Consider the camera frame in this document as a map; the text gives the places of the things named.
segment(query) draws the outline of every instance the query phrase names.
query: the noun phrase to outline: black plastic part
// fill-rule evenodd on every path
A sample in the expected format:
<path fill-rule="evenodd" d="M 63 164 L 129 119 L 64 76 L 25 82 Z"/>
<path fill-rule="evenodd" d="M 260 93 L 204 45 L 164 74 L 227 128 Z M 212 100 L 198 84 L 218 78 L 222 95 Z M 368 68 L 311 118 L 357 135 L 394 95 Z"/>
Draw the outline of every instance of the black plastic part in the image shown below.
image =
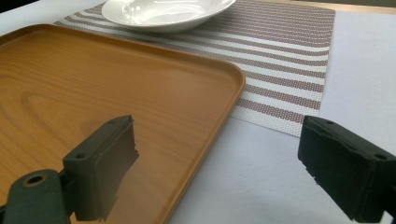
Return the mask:
<path fill-rule="evenodd" d="M 64 193 L 64 208 L 66 209 L 66 214 L 71 216 L 75 211 L 74 194 L 77 191 L 77 186 L 74 181 L 67 178 L 64 170 L 59 173 L 59 179 L 61 180 L 62 192 Z"/>
<path fill-rule="evenodd" d="M 4 213 L 6 212 L 6 206 L 0 206 L 0 223 L 3 223 Z"/>
<path fill-rule="evenodd" d="M 137 157 L 131 116 L 108 121 L 64 157 L 65 175 L 77 184 L 77 220 L 107 218 L 120 182 Z"/>
<path fill-rule="evenodd" d="M 58 173 L 42 170 L 18 179 L 11 186 L 3 224 L 67 224 Z"/>
<path fill-rule="evenodd" d="M 396 203 L 396 158 L 332 121 L 304 118 L 298 158 L 350 219 L 379 222 Z"/>

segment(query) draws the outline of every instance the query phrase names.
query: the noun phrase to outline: screw hole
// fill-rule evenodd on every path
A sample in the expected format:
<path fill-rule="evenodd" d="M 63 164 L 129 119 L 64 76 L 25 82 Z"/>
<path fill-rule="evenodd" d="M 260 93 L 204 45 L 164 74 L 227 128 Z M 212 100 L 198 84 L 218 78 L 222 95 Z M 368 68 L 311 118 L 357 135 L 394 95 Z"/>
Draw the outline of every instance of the screw hole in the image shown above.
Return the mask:
<path fill-rule="evenodd" d="M 46 181 L 47 178 L 47 175 L 34 175 L 23 181 L 23 185 L 28 188 L 34 187 Z"/>
<path fill-rule="evenodd" d="M 85 153 L 78 153 L 77 155 L 76 155 L 76 159 L 83 159 L 83 158 L 85 158 Z"/>
<path fill-rule="evenodd" d="M 374 156 L 377 157 L 377 158 L 380 159 L 380 160 L 386 160 L 386 159 L 387 159 L 386 156 L 381 155 L 381 154 L 375 154 Z"/>

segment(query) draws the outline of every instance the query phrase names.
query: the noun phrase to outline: striped placemat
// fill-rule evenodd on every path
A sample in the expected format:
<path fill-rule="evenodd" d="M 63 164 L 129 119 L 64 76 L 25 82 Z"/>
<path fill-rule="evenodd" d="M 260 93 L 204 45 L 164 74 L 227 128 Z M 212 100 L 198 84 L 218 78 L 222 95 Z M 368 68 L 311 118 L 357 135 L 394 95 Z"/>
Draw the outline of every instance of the striped placemat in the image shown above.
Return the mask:
<path fill-rule="evenodd" d="M 176 35 L 146 34 L 107 21 L 102 5 L 55 24 L 205 55 L 239 66 L 247 85 L 232 116 L 300 135 L 304 115 L 317 116 L 335 12 L 237 0 L 203 25 Z"/>

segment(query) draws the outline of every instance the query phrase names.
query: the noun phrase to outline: white surface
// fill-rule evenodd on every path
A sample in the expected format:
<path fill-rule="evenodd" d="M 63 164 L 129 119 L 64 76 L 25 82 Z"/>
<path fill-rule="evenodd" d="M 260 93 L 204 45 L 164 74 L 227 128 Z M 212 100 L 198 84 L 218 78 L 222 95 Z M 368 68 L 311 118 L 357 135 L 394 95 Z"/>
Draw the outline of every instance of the white surface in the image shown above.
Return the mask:
<path fill-rule="evenodd" d="M 108 0 L 102 7 L 109 21 L 131 29 L 174 33 L 195 27 L 230 7 L 235 0 Z"/>
<path fill-rule="evenodd" d="M 100 2 L 42 0 L 2 13 L 0 35 Z M 321 117 L 393 154 L 395 27 L 395 15 L 337 12 L 320 109 Z M 170 223 L 351 223 L 297 160 L 298 143 L 296 137 L 230 119 Z M 390 217 L 381 223 L 390 223 Z"/>

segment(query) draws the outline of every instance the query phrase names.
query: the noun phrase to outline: wooden tray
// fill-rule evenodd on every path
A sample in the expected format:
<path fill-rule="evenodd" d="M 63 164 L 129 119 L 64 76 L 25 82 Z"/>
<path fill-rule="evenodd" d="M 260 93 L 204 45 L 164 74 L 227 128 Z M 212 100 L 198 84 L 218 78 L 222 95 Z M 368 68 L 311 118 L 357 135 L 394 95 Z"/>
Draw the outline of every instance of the wooden tray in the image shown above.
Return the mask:
<path fill-rule="evenodd" d="M 245 85 L 234 65 L 51 25 L 0 36 L 0 204 L 102 123 L 134 117 L 140 157 L 107 223 L 171 216 Z"/>

